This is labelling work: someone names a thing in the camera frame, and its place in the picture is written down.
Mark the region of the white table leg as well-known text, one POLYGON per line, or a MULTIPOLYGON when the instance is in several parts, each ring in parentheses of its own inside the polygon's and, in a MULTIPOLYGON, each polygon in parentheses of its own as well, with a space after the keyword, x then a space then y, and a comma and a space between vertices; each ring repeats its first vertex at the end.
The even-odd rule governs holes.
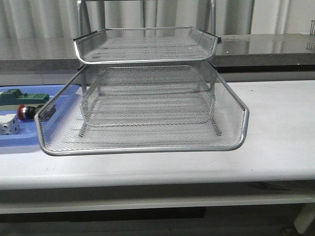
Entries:
POLYGON ((304 204, 301 211, 295 218, 293 225, 299 234, 304 234, 308 227, 315 220, 315 204, 308 203, 304 204))

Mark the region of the blue plastic tray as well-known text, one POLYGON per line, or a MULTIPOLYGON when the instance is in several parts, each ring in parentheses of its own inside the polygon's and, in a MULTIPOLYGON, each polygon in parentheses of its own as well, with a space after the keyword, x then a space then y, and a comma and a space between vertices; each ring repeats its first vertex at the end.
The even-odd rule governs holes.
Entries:
MULTIPOLYGON (((6 92, 11 89, 20 90, 25 94, 47 94, 50 98, 53 98, 61 89, 63 85, 38 85, 38 86, 8 86, 1 87, 1 92, 6 92)), ((50 121, 53 121, 58 116, 65 115, 65 111, 71 106, 71 103, 75 100, 76 92, 79 89, 78 85, 71 85, 70 89, 60 95, 53 104, 55 105, 56 112, 50 121)), ((38 144, 38 138, 35 128, 35 122, 31 120, 21 120, 20 130, 17 134, 13 135, 1 135, 0 146, 1 147, 14 147, 14 146, 30 146, 38 144)))

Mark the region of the red emergency stop button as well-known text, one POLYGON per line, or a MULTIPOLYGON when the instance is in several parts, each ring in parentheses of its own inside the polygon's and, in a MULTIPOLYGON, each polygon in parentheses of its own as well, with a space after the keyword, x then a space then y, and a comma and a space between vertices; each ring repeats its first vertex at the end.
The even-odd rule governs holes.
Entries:
MULTIPOLYGON (((38 104, 37 106, 26 106, 21 104, 17 108, 17 117, 19 120, 31 120, 34 119, 35 114, 43 107, 43 104, 38 104)), ((56 111, 55 105, 48 108, 47 111, 43 112, 41 119, 43 121, 49 120, 56 111)))

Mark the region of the green terminal block component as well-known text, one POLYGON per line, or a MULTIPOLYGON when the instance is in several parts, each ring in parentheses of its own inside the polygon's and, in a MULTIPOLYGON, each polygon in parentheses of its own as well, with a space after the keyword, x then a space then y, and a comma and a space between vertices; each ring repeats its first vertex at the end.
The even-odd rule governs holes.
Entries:
POLYGON ((22 93, 20 89, 9 89, 0 93, 0 105, 44 104, 50 99, 46 93, 22 93))

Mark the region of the white circuit breaker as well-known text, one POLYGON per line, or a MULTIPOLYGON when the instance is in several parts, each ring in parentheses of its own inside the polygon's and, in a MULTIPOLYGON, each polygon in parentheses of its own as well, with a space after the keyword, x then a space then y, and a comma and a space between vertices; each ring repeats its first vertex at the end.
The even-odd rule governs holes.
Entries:
POLYGON ((16 114, 6 114, 0 116, 0 134, 15 135, 20 130, 19 119, 16 114))

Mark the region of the grey stone back counter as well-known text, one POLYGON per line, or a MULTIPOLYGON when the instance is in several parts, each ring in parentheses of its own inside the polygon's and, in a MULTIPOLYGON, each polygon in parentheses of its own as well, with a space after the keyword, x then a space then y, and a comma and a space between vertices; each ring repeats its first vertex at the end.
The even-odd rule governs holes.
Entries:
MULTIPOLYGON (((314 71, 315 38, 306 34, 223 35, 211 64, 221 73, 314 71)), ((75 71, 70 38, 1 39, 1 73, 75 71)))

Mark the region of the silver mesh top tray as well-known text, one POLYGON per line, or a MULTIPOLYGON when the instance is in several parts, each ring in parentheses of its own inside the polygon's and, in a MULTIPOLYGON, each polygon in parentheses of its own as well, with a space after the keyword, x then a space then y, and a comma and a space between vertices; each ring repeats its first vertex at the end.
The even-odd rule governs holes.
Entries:
POLYGON ((76 38, 84 64, 203 61, 221 39, 194 27, 102 29, 76 38))

